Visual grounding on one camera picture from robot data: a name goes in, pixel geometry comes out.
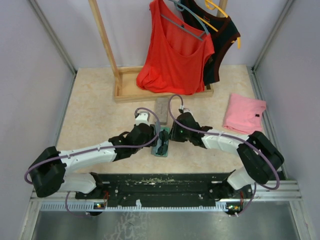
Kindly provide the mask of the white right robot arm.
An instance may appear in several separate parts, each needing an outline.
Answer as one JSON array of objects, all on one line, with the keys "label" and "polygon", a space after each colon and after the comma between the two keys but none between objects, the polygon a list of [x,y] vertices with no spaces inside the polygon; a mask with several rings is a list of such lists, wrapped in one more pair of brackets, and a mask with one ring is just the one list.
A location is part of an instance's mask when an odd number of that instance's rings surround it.
[{"label": "white right robot arm", "polygon": [[276,180],[274,188],[280,185],[277,170],[283,165],[284,157],[260,131],[249,135],[225,133],[210,126],[200,126],[190,112],[183,112],[173,120],[170,138],[174,142],[190,142],[240,158],[243,167],[230,173],[223,185],[223,192],[229,198],[235,198],[244,186],[265,185],[272,177]]}]

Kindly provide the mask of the grey glasses case green lining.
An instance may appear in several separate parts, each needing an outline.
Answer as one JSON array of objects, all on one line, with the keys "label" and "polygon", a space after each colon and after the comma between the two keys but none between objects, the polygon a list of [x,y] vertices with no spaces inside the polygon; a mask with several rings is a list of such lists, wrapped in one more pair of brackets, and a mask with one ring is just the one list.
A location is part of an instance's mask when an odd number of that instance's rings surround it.
[{"label": "grey glasses case green lining", "polygon": [[154,110],[162,126],[168,123],[168,97],[159,97],[155,100]]}]

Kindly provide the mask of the blue-grey glasses case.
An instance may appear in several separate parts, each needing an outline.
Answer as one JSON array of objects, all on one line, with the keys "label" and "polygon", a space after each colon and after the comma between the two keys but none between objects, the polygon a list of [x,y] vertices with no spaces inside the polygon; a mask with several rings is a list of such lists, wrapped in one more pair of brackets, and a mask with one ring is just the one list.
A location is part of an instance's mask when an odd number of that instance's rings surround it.
[{"label": "blue-grey glasses case", "polygon": [[151,148],[151,154],[156,157],[167,157],[169,150],[170,128],[166,126],[160,127],[160,132],[156,140],[155,146]]}]

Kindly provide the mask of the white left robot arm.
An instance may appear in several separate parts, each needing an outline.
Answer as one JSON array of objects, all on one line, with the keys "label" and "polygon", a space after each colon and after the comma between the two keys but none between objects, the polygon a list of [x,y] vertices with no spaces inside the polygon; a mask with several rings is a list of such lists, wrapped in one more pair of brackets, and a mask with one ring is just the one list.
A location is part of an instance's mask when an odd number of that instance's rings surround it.
[{"label": "white left robot arm", "polygon": [[24,175],[33,185],[39,198],[57,192],[82,192],[97,199],[103,195],[104,186],[93,173],[78,174],[82,168],[101,163],[111,163],[131,157],[143,147],[156,145],[160,127],[140,123],[130,132],[111,137],[91,147],[58,151],[55,146],[46,148]]}]

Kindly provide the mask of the thin metal frame sunglasses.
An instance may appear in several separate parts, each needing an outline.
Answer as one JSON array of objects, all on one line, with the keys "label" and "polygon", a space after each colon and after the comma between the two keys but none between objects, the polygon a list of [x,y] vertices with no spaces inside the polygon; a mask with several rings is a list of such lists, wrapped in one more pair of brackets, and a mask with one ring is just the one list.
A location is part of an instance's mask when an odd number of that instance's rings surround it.
[{"label": "thin metal frame sunglasses", "polygon": [[159,133],[160,146],[157,149],[157,154],[164,156],[168,152],[169,133],[164,129]]}]

